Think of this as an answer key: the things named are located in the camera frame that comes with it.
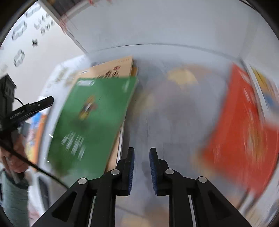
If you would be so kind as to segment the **person's left hand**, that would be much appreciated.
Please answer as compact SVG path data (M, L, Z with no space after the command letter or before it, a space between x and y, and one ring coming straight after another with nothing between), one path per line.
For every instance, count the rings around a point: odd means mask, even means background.
M14 142L14 150L22 155L27 157L25 153L25 147L23 145L24 136L18 134L17 140ZM18 157L12 155L10 152L6 151L1 147L1 160L5 166L5 169L9 174L13 171L14 173L24 173L28 169L28 164L20 160Z

